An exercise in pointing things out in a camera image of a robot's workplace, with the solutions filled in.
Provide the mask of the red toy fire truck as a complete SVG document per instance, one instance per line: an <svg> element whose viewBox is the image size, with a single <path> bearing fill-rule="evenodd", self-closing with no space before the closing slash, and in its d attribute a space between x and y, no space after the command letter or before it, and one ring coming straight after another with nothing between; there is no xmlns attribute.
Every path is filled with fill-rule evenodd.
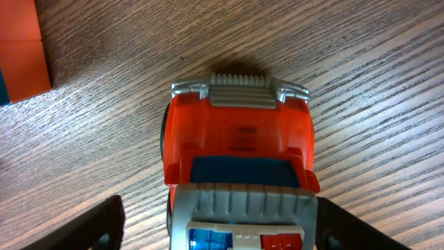
<svg viewBox="0 0 444 250"><path fill-rule="evenodd" d="M161 130L171 249L313 249L309 90L270 76L175 81Z"/></svg>

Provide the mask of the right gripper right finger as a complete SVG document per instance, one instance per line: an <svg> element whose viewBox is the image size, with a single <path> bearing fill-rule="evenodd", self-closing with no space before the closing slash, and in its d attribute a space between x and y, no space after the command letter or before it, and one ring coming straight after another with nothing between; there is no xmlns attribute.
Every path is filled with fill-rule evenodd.
<svg viewBox="0 0 444 250"><path fill-rule="evenodd" d="M410 250L329 199L318 197L318 250Z"/></svg>

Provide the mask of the multicolour puzzle cube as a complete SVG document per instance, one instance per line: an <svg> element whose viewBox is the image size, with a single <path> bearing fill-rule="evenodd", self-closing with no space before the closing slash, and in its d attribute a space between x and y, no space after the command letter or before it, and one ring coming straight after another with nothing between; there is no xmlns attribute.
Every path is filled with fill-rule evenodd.
<svg viewBox="0 0 444 250"><path fill-rule="evenodd" d="M51 90L34 0L1 0L1 105Z"/></svg>

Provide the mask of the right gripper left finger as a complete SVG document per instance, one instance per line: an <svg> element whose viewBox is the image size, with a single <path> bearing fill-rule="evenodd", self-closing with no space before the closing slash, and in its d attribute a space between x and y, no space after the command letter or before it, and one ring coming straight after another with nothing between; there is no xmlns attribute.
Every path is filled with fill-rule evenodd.
<svg viewBox="0 0 444 250"><path fill-rule="evenodd" d="M23 250L119 250L124 222L121 197L112 195Z"/></svg>

